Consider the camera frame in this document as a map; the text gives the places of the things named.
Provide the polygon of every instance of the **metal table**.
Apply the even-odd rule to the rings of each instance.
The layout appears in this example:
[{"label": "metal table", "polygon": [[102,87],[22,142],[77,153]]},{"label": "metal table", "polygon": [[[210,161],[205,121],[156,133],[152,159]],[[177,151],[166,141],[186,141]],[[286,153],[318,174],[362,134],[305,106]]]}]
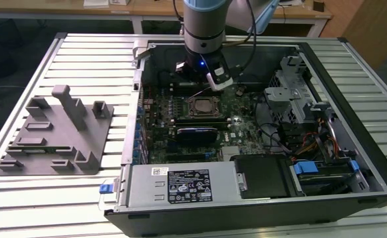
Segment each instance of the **metal table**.
[{"label": "metal table", "polygon": [[[98,185],[118,176],[126,109],[136,103],[130,85],[140,72],[133,54],[148,40],[181,40],[173,35],[57,34],[0,131],[0,158],[16,136],[32,96],[50,96],[54,84],[68,84],[84,104],[104,100],[114,105],[101,171],[93,176],[0,177],[1,237],[125,237],[102,217],[112,194],[98,195]],[[308,42],[353,110],[387,156],[387,85],[348,43],[337,39],[260,37],[258,41]],[[321,99],[324,95],[317,88]],[[180,237],[387,237],[387,207],[361,211],[334,223],[212,232]]]}]

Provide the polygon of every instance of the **wooden desk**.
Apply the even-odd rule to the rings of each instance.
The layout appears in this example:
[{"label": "wooden desk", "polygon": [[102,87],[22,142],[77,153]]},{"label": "wooden desk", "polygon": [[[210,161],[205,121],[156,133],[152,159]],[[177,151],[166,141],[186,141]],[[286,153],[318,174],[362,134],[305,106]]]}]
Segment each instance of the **wooden desk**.
[{"label": "wooden desk", "polygon": [[[109,8],[84,9],[84,0],[0,0],[0,18],[25,19],[97,19],[130,20],[134,34],[142,34],[141,21],[176,21],[172,0],[130,0],[126,6],[109,5]],[[176,1],[177,10],[182,14],[182,0]],[[285,7],[274,12],[270,23],[309,24],[308,36],[318,37],[326,20],[332,14],[312,11],[312,0],[305,6]]]}]

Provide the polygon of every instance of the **blue plastic tab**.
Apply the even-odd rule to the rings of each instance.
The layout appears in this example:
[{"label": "blue plastic tab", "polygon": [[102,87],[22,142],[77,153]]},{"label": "blue plastic tab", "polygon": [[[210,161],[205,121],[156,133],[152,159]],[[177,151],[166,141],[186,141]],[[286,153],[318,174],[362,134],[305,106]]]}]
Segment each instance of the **blue plastic tab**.
[{"label": "blue plastic tab", "polygon": [[301,169],[300,169],[298,164],[293,165],[293,170],[294,170],[294,173],[296,173],[297,175],[301,174]]},{"label": "blue plastic tab", "polygon": [[113,189],[113,185],[112,184],[101,184],[98,186],[98,193],[100,194],[113,193],[112,189]]},{"label": "blue plastic tab", "polygon": [[349,161],[349,164],[350,164],[353,172],[360,170],[358,163],[354,160]]},{"label": "blue plastic tab", "polygon": [[313,161],[300,161],[293,165],[294,173],[306,174],[318,172],[317,166]]}]

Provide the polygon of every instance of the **metal bracket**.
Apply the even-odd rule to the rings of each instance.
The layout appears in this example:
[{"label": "metal bracket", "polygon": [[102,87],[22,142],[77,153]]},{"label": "metal bracket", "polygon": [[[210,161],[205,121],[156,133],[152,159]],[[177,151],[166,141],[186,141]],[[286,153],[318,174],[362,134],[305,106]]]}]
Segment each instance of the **metal bracket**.
[{"label": "metal bracket", "polygon": [[138,40],[133,42],[133,59],[138,60],[140,58],[145,57],[149,55],[148,52],[148,41],[145,40]]}]

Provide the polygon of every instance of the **warning label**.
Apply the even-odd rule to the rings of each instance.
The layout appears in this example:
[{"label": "warning label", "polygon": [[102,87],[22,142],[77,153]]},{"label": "warning label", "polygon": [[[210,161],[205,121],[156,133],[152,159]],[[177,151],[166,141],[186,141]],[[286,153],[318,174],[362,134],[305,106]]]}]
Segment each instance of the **warning label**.
[{"label": "warning label", "polygon": [[168,202],[210,202],[208,170],[168,171]]}]

